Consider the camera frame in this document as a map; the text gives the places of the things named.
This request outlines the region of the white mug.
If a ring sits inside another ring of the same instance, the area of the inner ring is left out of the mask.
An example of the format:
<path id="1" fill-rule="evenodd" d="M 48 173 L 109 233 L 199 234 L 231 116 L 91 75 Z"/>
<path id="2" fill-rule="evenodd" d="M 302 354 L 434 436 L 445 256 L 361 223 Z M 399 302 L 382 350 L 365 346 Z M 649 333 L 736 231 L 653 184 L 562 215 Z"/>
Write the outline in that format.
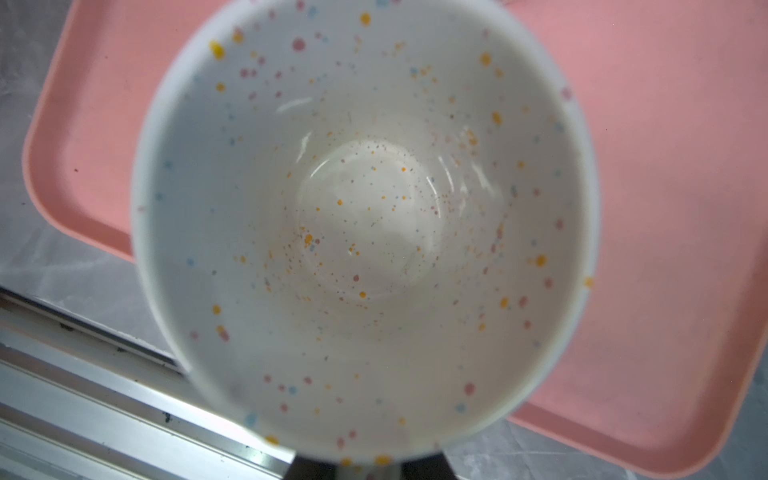
<path id="1" fill-rule="evenodd" d="M 347 465 L 519 408 L 582 317 L 596 155 L 497 1 L 231 1 L 150 103 L 131 183 L 151 311 L 214 411 Z"/>

